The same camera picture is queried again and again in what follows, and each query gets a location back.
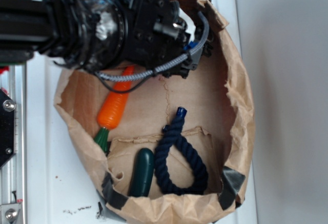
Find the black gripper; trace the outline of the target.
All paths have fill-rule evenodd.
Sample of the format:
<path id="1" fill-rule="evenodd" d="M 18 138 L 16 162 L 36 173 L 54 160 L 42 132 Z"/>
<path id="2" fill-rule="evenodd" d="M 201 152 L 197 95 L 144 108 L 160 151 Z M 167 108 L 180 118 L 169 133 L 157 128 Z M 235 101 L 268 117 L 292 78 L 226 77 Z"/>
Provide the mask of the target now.
<path id="1" fill-rule="evenodd" d="M 198 60 L 179 60 L 197 41 L 177 0 L 93 1 L 100 12 L 93 71 L 129 61 L 154 74 L 186 78 L 197 67 Z"/>

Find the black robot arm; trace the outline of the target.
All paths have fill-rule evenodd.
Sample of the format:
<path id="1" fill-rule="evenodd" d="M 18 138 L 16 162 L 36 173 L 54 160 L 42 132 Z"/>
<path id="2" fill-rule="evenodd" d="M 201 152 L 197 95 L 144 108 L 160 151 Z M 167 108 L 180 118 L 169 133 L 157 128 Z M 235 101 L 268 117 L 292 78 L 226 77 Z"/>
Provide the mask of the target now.
<path id="1" fill-rule="evenodd" d="M 1 66 L 38 52 L 91 74 L 123 61 L 187 77 L 201 43 L 176 0 L 1 0 Z"/>

